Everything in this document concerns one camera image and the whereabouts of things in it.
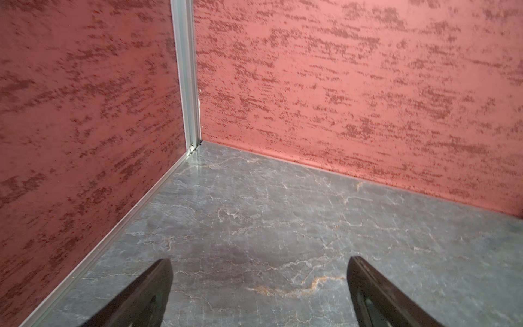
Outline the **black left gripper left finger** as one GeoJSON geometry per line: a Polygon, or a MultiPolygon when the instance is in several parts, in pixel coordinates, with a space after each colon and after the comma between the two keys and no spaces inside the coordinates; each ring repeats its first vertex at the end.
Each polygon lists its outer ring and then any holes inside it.
{"type": "Polygon", "coordinates": [[[173,281],[171,261],[154,262],[84,326],[161,326],[173,281]]]}

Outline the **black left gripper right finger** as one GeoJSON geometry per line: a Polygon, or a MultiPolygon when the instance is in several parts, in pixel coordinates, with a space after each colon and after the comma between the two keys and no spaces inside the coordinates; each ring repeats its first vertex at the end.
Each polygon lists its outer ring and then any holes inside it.
{"type": "Polygon", "coordinates": [[[360,256],[349,259],[347,283],[360,326],[440,326],[360,256]]]}

